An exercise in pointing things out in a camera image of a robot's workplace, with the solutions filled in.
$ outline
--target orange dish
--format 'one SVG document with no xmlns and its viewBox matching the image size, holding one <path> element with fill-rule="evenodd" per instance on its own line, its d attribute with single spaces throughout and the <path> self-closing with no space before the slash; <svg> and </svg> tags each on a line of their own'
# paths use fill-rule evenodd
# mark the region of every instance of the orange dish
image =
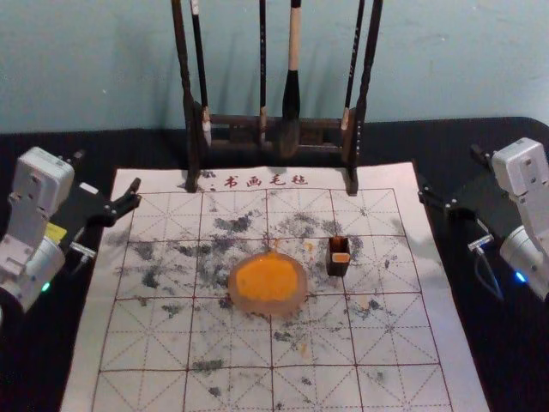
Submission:
<svg viewBox="0 0 549 412">
<path fill-rule="evenodd" d="M 305 299 L 307 281 L 303 267 L 275 251 L 240 262 L 229 275 L 229 294 L 245 312 L 285 315 Z"/>
</svg>

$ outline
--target calligraphy practice mat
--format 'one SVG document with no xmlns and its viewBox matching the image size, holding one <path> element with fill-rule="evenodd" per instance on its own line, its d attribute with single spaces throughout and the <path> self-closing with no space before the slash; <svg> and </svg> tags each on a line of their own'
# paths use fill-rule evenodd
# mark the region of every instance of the calligraphy practice mat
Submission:
<svg viewBox="0 0 549 412">
<path fill-rule="evenodd" d="M 141 205 L 100 245 L 63 411 L 488 410 L 411 164 L 339 170 L 119 170 Z M 328 239 L 351 264 L 328 277 Z M 290 318 L 245 314 L 232 267 L 277 250 L 308 297 Z"/>
</svg>

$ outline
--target table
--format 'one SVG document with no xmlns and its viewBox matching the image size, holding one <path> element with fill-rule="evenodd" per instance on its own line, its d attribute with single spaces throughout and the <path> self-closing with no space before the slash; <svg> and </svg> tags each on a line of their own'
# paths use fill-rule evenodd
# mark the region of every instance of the table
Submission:
<svg viewBox="0 0 549 412">
<path fill-rule="evenodd" d="M 443 194 L 480 173 L 468 158 L 476 142 L 486 150 L 502 148 L 522 136 L 549 144 L 549 127 L 530 118 L 473 118 L 368 124 L 360 165 L 415 160 Z M 10 192 L 16 159 L 39 145 L 56 155 L 87 151 L 78 177 L 109 193 L 117 167 L 186 168 L 184 131 L 120 130 L 81 133 L 1 135 L 0 199 Z M 206 167 L 333 166 L 332 154 L 298 153 L 280 163 L 274 156 L 213 152 Z M 0 233 L 8 204 L 0 202 Z M 431 213 L 431 226 L 454 294 L 486 399 L 494 411 L 547 410 L 549 392 L 549 312 L 511 270 L 495 260 L 505 293 L 497 303 L 475 280 L 466 243 L 478 234 L 469 225 L 449 227 Z M 91 233 L 97 245 L 100 232 Z M 21 334 L 0 353 L 0 410 L 55 411 L 69 373 L 72 347 L 91 276 L 58 276 L 27 314 Z"/>
</svg>

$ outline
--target yellow label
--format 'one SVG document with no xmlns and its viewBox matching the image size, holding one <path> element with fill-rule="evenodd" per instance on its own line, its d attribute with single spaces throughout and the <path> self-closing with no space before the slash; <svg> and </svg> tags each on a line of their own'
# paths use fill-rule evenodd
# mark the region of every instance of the yellow label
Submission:
<svg viewBox="0 0 549 412">
<path fill-rule="evenodd" d="M 45 235 L 59 245 L 61 240 L 65 237 L 67 231 L 60 226 L 56 226 L 53 223 L 48 223 L 45 227 Z"/>
</svg>

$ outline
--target blue wall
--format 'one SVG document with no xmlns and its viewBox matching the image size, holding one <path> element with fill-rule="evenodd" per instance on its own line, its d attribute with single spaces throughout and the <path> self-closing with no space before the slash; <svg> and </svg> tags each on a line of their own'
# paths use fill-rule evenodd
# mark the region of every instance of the blue wall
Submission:
<svg viewBox="0 0 549 412">
<path fill-rule="evenodd" d="M 303 116 L 341 115 L 357 3 L 303 0 Z M 257 0 L 200 5 L 210 106 L 257 113 Z M 289 1 L 268 1 L 268 113 L 275 115 L 288 16 Z M 181 99 L 169 0 L 0 0 L 0 132 L 183 127 Z M 503 115 L 549 124 L 549 2 L 385 2 L 370 121 Z"/>
</svg>

